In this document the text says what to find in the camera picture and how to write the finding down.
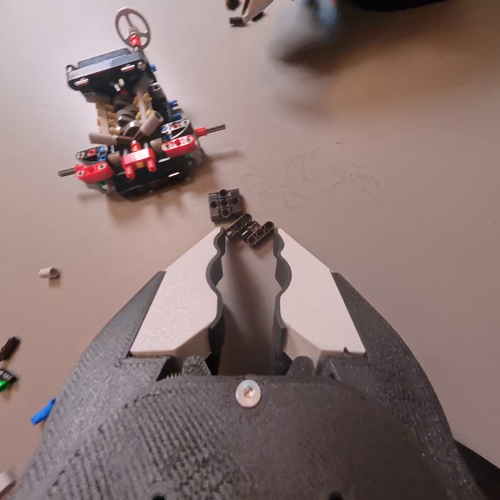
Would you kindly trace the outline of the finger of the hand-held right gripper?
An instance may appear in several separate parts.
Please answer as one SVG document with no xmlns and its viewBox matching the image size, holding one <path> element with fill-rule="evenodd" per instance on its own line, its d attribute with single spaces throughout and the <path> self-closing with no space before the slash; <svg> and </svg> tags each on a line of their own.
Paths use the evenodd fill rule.
<svg viewBox="0 0 500 500">
<path fill-rule="evenodd" d="M 273 3 L 270 1 L 244 1 L 243 9 L 241 12 L 241 19 L 243 21 L 252 21 L 259 15 L 261 15 L 265 9 Z"/>
</svg>

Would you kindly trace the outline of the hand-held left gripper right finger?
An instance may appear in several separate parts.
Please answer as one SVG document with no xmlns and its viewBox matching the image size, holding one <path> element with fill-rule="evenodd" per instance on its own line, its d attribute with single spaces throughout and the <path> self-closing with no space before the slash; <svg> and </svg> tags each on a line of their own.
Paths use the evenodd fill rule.
<svg viewBox="0 0 500 500">
<path fill-rule="evenodd" d="M 283 229 L 273 232 L 275 279 L 273 346 L 276 372 L 300 357 L 314 369 L 328 358 L 366 356 L 366 347 L 332 271 Z"/>
</svg>

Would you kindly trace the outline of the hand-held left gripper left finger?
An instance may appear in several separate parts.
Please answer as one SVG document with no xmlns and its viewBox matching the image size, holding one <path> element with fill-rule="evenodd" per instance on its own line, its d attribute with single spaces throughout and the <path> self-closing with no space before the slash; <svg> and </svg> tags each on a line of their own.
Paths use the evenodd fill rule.
<svg viewBox="0 0 500 500">
<path fill-rule="evenodd" d="M 166 268 L 130 348 L 132 356 L 170 356 L 178 365 L 199 356 L 218 374 L 226 330 L 217 285 L 225 251 L 225 231 L 216 228 Z"/>
</svg>

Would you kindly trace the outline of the black lego connector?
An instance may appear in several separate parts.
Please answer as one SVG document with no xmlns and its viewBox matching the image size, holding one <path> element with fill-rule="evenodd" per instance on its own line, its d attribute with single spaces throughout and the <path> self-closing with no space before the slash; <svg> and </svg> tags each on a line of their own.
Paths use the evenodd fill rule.
<svg viewBox="0 0 500 500">
<path fill-rule="evenodd" d="M 252 223 L 252 215 L 248 213 L 243 214 L 226 228 L 224 233 L 229 240 L 239 237 L 243 241 L 247 241 L 248 236 L 252 234 L 252 231 L 249 229 Z"/>
<path fill-rule="evenodd" d="M 242 232 L 243 241 L 252 248 L 258 247 L 270 236 L 275 229 L 274 223 L 271 221 L 260 225 L 258 222 L 249 221 Z"/>
</svg>

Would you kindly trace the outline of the black square lego frame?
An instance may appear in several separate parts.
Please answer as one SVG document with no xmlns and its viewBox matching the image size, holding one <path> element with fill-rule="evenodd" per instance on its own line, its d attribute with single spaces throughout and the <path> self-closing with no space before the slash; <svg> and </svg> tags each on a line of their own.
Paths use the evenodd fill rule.
<svg viewBox="0 0 500 500">
<path fill-rule="evenodd" d="M 227 222 L 243 215 L 239 189 L 220 190 L 208 194 L 209 216 L 212 222 Z"/>
</svg>

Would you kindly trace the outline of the blue lego pin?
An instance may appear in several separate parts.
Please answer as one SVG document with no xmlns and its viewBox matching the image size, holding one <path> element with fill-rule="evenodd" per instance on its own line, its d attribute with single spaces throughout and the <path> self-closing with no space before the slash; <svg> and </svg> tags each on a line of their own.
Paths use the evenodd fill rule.
<svg viewBox="0 0 500 500">
<path fill-rule="evenodd" d="M 52 398 L 42 409 L 36 412 L 31 418 L 30 422 L 32 425 L 37 425 L 43 421 L 45 421 L 49 415 L 51 414 L 56 398 Z"/>
</svg>

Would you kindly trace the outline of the partly built lego car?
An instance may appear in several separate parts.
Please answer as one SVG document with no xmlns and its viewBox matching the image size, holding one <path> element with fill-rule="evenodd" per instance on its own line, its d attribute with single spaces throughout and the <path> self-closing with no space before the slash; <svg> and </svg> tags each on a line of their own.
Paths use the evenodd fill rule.
<svg viewBox="0 0 500 500">
<path fill-rule="evenodd" d="M 95 106 L 96 133 L 76 153 L 77 164 L 58 172 L 105 195 L 132 199 L 189 178 L 203 161 L 199 140 L 225 124 L 195 127 L 176 100 L 168 100 L 145 54 L 152 38 L 146 18 L 125 7 L 115 28 L 127 48 L 66 66 L 70 89 Z"/>
</svg>

